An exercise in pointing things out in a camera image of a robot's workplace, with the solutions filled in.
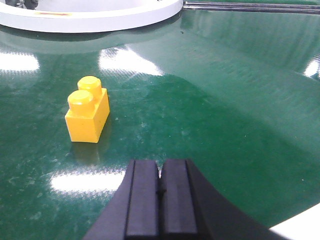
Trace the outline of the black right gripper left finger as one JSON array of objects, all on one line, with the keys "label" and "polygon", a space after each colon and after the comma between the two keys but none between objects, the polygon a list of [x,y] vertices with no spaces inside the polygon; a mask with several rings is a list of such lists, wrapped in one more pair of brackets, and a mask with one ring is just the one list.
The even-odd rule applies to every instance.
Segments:
[{"label": "black right gripper left finger", "polygon": [[123,181],[84,240],[158,240],[158,167],[130,161]]}]

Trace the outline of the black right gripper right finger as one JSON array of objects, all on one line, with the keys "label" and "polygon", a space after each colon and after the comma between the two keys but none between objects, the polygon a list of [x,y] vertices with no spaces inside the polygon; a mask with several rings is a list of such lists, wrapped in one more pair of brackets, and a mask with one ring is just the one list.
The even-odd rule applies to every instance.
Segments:
[{"label": "black right gripper right finger", "polygon": [[164,240],[284,239],[228,201],[191,160],[166,160],[161,181]]}]

